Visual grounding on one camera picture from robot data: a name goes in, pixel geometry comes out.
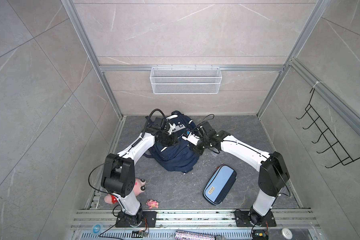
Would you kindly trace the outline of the navy blue student backpack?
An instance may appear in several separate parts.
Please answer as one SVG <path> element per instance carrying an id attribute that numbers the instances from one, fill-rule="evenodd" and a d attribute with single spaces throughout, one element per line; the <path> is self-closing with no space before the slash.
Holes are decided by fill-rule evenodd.
<path id="1" fill-rule="evenodd" d="M 182 172 L 184 174 L 193 170 L 193 166 L 199 160 L 199 155 L 191 150 L 189 142 L 182 139 L 183 133 L 193 130 L 195 122 L 179 111 L 173 111 L 167 120 L 171 125 L 176 125 L 173 133 L 178 137 L 179 142 L 174 146 L 164 147 L 161 143 L 155 143 L 149 148 L 148 154 L 144 157 L 154 159 L 169 172 Z"/>

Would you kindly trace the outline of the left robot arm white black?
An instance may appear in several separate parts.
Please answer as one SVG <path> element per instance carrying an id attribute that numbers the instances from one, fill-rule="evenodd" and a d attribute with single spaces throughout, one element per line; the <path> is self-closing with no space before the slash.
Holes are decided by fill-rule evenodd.
<path id="1" fill-rule="evenodd" d="M 163 111 L 154 109 L 137 139 L 118 154 L 109 154 L 101 164 L 104 167 L 101 186 L 108 194 L 116 197 L 121 206 L 118 217 L 124 218 L 132 227 L 139 226 L 143 220 L 142 205 L 133 191 L 136 182 L 135 164 L 156 143 L 163 147 L 176 145 L 179 140 L 173 133 L 174 128 Z"/>

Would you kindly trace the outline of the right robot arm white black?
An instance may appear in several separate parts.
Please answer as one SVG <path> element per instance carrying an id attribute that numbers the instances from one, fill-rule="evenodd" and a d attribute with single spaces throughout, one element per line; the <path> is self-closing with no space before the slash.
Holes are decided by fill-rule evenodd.
<path id="1" fill-rule="evenodd" d="M 251 206 L 248 219 L 252 225 L 262 226 L 270 222 L 272 206 L 282 188 L 290 178 L 283 156 L 253 148 L 231 134 L 212 129 L 208 122 L 196 128 L 186 130 L 182 138 L 190 143 L 195 153 L 202 155 L 206 149 L 216 149 L 236 156 L 259 172 L 259 193 Z M 237 172 L 226 164 L 221 165 L 209 179 L 203 190 L 204 198 L 212 205 L 219 205 L 228 195 L 237 179 Z"/>

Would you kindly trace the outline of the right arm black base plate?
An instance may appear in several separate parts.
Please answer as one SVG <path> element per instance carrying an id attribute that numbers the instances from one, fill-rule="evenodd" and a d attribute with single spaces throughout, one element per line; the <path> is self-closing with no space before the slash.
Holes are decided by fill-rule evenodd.
<path id="1" fill-rule="evenodd" d="M 268 211 L 265 216 L 261 216 L 252 208 L 249 211 L 236 209 L 234 212 L 237 227 L 276 227 L 275 217 L 272 211 Z"/>

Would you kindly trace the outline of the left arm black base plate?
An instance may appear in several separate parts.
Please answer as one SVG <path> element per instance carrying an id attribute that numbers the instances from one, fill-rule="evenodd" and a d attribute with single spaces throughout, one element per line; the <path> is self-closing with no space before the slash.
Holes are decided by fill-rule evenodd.
<path id="1" fill-rule="evenodd" d="M 154 228 L 156 226 L 157 212 L 140 211 L 135 216 L 120 211 L 117 215 L 116 228 Z"/>

